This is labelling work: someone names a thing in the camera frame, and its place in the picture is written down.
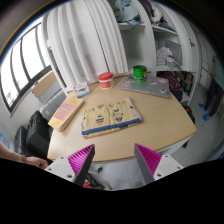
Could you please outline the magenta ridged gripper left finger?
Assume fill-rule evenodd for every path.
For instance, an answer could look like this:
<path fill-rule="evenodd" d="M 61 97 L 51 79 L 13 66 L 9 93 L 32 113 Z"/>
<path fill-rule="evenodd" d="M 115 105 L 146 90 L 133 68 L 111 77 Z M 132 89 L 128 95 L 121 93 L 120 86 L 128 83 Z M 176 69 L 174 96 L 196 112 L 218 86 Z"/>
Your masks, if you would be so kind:
<path fill-rule="evenodd" d="M 57 158 L 46 168 L 46 171 L 82 186 L 94 155 L 95 145 L 91 144 L 68 157 Z"/>

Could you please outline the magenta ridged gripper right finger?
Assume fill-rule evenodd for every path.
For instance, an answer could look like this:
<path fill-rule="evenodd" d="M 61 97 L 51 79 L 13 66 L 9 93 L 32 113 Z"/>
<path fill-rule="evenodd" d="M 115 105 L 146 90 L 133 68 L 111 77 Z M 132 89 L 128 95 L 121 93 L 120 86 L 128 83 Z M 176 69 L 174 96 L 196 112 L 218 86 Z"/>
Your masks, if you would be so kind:
<path fill-rule="evenodd" d="M 150 184 L 183 168 L 170 155 L 160 155 L 140 144 L 134 145 L 134 154 L 146 184 Z"/>

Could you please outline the person's bare forearm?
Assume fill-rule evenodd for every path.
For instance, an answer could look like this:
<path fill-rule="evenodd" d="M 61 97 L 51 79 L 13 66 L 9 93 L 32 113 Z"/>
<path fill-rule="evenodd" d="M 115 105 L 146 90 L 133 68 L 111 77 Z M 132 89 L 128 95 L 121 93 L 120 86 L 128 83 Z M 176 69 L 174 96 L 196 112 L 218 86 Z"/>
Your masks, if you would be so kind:
<path fill-rule="evenodd" d="M 1 141 L 0 141 L 0 157 L 15 162 L 22 161 L 22 157 L 19 154 L 9 150 Z"/>

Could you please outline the person's left hand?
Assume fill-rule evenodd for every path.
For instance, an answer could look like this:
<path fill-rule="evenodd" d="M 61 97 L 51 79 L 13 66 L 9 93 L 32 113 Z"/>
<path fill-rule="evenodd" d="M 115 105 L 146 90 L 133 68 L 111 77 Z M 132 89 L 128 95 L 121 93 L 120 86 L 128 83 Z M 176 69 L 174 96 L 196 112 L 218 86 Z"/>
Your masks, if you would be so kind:
<path fill-rule="evenodd" d="M 48 162 L 38 157 L 27 157 L 26 163 L 42 169 L 46 169 L 48 167 Z"/>

